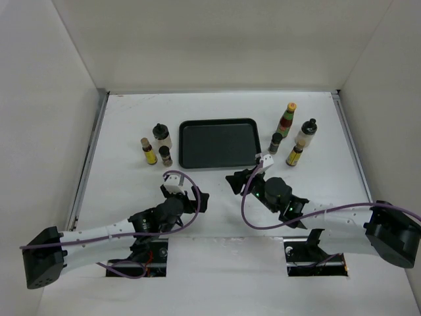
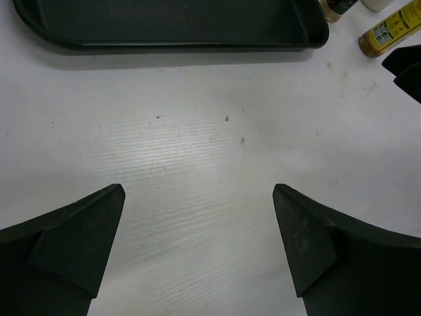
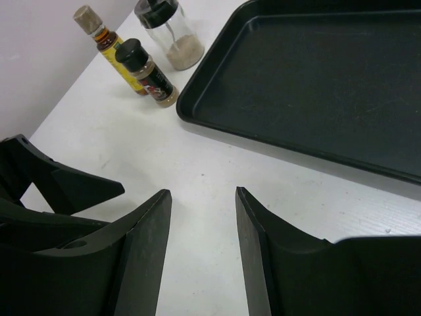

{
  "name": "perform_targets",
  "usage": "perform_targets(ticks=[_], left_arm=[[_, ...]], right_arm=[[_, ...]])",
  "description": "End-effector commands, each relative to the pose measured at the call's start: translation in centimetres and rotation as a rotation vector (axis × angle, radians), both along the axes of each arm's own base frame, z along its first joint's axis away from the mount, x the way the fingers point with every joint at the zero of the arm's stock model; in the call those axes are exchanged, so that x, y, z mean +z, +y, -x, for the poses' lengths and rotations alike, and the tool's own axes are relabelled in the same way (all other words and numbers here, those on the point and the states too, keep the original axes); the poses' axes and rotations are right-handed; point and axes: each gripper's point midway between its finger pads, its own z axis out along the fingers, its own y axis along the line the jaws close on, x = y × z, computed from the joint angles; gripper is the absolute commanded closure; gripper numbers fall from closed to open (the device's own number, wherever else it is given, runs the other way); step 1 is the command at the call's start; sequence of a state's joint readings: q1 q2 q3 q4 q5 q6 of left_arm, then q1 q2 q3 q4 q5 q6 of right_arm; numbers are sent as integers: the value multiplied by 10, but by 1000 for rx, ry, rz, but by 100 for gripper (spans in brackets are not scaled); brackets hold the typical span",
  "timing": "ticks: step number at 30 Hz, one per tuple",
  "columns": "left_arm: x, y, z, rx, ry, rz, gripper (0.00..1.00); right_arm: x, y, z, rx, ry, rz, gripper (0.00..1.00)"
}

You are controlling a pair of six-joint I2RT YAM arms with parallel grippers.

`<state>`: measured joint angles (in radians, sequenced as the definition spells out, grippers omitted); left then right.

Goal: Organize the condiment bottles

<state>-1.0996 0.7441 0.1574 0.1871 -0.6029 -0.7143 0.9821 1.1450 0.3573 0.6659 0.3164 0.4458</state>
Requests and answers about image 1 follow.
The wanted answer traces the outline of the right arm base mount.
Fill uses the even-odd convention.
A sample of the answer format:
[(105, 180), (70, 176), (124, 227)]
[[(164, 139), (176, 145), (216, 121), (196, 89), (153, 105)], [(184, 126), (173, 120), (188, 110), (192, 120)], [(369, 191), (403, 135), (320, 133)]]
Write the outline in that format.
[(311, 230), (307, 237), (283, 239), (287, 275), (289, 277), (346, 277), (345, 257), (327, 254), (319, 247), (322, 229)]

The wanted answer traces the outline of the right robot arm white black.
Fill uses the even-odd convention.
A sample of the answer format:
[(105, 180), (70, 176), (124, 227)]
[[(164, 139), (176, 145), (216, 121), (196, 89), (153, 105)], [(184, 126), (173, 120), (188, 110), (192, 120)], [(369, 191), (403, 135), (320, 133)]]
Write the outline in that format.
[(341, 206), (315, 203), (293, 194), (282, 178), (265, 179), (261, 166), (226, 177), (235, 195), (252, 195), (279, 224), (308, 230), (306, 255), (315, 261), (337, 253), (375, 255), (404, 269), (414, 267), (420, 245), (420, 216), (386, 201)]

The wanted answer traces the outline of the small brown spice jar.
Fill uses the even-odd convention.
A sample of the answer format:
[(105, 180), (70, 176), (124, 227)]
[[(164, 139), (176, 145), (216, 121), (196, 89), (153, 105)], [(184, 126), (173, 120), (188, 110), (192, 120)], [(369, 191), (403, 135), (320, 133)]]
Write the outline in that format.
[(171, 167), (172, 166), (172, 158), (170, 155), (170, 149), (168, 146), (163, 145), (159, 147), (159, 154), (162, 159), (162, 163), (165, 167)]

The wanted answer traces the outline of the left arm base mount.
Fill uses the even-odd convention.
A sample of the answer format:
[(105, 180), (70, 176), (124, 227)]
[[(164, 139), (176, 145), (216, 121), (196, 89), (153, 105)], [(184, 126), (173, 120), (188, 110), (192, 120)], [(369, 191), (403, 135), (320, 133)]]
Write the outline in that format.
[(112, 259), (107, 266), (117, 271), (106, 270), (106, 277), (158, 278), (166, 276), (168, 239), (158, 239), (145, 246), (140, 253), (127, 259)]

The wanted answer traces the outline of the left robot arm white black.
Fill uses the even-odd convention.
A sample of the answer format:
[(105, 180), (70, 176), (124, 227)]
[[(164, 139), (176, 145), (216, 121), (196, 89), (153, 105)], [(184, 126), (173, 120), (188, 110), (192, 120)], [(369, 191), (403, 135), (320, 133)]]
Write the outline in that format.
[(185, 227), (182, 215), (197, 216), (207, 210), (208, 193), (192, 186), (193, 199), (187, 192), (170, 193), (164, 186), (165, 200), (128, 219), (89, 230), (61, 232), (51, 226), (42, 230), (28, 245), (22, 246), (26, 286), (43, 288), (74, 269), (98, 264), (110, 273), (123, 276), (119, 264), (134, 263), (141, 269), (133, 279), (146, 277), (149, 265), (158, 254), (151, 243), (160, 236)]

